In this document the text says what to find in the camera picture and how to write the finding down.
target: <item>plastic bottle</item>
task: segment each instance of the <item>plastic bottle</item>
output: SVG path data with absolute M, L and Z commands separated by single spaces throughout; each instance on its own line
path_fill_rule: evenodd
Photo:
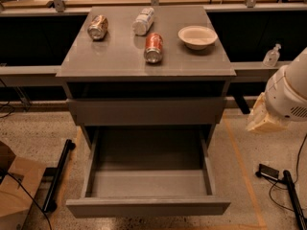
M 270 66 L 273 67 L 276 65 L 279 57 L 280 57 L 280 53 L 279 53 L 279 49 L 281 49 L 281 45 L 279 43 L 275 44 L 275 47 L 272 50 L 268 50 L 263 63 L 266 66 Z
M 154 9 L 145 8 L 133 22 L 133 31 L 136 35 L 145 35 L 154 22 Z

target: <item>cabinet top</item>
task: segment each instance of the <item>cabinet top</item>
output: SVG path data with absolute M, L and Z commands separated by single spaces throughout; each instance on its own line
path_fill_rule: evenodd
M 69 50 L 57 77 L 153 78 L 235 76 L 218 39 L 214 45 L 195 51 L 187 48 L 178 32 L 187 26 L 214 30 L 203 6 L 158 6 L 149 33 L 163 38 L 163 59 L 157 64 L 144 59 L 146 35 L 135 35 L 132 23 L 147 7 L 93 7 Z M 95 15 L 104 15 L 108 30 L 103 40 L 93 41 L 87 28 Z

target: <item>red soda can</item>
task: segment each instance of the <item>red soda can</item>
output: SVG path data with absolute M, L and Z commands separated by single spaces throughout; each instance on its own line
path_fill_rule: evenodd
M 144 58 L 148 63 L 162 60 L 163 39 L 160 34 L 152 33 L 146 37 Z

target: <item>soda can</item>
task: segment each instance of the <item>soda can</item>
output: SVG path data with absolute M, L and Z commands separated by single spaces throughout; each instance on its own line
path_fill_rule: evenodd
M 133 31 L 136 35 L 145 35 L 154 22 L 154 9 L 145 8 L 138 14 L 132 24 Z
M 163 39 L 160 34 L 152 33 L 146 37 L 144 58 L 148 63 L 162 60 Z
M 104 38 L 107 32 L 108 22 L 105 16 L 96 15 L 87 28 L 89 36 L 97 41 Z

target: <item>floor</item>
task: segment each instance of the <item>floor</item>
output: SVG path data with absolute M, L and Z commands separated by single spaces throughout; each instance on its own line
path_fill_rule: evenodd
M 259 163 L 282 172 L 289 170 L 296 179 L 295 165 L 299 148 L 307 132 L 307 123 L 291 123 L 279 133 L 253 134 L 245 131 L 247 116 L 239 109 L 227 109 L 217 125 L 209 147 L 215 174 L 217 195 L 228 198 L 230 206 L 222 216 L 163 218 L 74 218 L 65 207 L 68 198 L 79 198 L 89 148 L 79 127 L 75 126 L 64 105 L 32 107 L 28 112 L 17 109 L 0 119 L 0 140 L 16 155 L 55 167 L 66 139 L 76 148 L 70 152 L 61 185 L 57 192 L 58 208 L 48 214 L 55 230 L 233 230 L 233 229 L 299 229 L 295 214 L 282 209 L 269 197 L 272 186 L 255 176 Z M 302 207 L 307 206 L 307 144 L 299 160 L 299 179 L 295 184 Z M 43 204 L 48 181 L 42 181 L 35 199 Z M 273 198 L 291 208 L 286 190 L 272 190 Z M 33 205 L 23 230 L 49 229 L 47 220 Z

